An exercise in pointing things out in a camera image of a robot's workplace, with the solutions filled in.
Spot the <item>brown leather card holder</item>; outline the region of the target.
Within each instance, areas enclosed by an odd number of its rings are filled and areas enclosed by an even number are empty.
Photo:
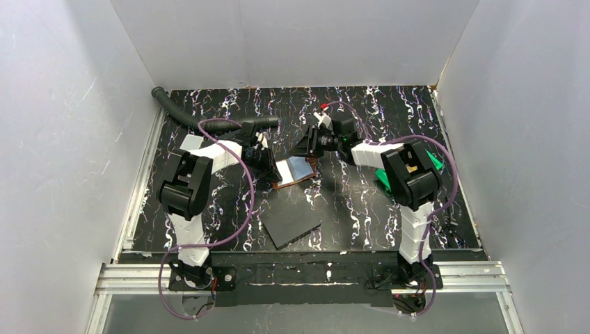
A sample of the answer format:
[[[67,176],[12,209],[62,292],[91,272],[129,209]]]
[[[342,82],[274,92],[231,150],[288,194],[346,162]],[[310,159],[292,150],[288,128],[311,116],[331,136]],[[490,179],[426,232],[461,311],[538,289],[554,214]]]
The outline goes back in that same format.
[[[282,178],[280,182],[273,182],[273,189],[282,189],[301,183],[317,175],[317,159],[308,157],[289,157],[276,163]]]

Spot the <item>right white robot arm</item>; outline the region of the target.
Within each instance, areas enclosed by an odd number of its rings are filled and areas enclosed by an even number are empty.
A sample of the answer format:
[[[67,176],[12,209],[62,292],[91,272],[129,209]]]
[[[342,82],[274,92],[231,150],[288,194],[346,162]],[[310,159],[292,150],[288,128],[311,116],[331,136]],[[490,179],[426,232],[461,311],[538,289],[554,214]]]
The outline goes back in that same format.
[[[308,126],[289,151],[292,156],[313,159],[322,157],[326,151],[337,152],[349,165],[385,171],[401,214],[396,275],[403,282],[419,280],[431,269],[426,234],[442,180],[424,147],[427,140],[426,136],[410,135],[390,143],[371,143],[361,139],[354,120],[332,120],[330,126],[322,121]]]

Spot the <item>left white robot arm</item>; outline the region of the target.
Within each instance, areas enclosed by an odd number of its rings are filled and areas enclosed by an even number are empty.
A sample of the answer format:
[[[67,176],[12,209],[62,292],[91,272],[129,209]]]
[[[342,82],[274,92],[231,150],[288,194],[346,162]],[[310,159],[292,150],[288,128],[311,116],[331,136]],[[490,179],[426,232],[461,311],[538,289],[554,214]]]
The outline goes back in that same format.
[[[254,122],[244,122],[238,130],[210,141],[203,148],[174,151],[157,191],[157,199],[170,218],[177,239],[177,262],[170,263],[170,267],[177,275],[198,285],[213,275],[206,264],[210,248],[228,243],[240,233],[236,231],[221,241],[205,243],[202,213],[211,194],[212,175],[240,165],[248,181],[252,205],[255,203],[252,170],[273,182],[281,180],[271,146],[262,128]]]

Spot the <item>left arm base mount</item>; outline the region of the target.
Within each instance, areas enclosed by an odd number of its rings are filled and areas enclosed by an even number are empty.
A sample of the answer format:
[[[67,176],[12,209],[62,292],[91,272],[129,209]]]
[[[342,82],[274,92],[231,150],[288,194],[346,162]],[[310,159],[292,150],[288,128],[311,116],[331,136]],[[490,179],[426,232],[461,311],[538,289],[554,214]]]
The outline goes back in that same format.
[[[171,270],[168,290],[172,292],[189,293],[187,299],[205,297],[206,301],[195,316],[201,316],[211,310],[218,292],[233,291],[236,287],[237,270],[234,267],[214,267],[212,260],[205,260],[201,267],[193,267],[180,260],[168,263]]]

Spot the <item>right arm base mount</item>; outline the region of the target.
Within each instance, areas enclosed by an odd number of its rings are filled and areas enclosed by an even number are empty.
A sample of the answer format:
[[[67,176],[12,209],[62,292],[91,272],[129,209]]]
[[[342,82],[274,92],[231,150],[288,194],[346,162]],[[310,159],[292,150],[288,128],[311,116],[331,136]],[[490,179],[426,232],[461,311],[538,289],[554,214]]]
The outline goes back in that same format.
[[[365,281],[369,291],[389,291],[395,309],[401,315],[416,317],[433,304],[437,291],[444,287],[439,267],[428,269],[417,262],[412,265],[371,268]]]

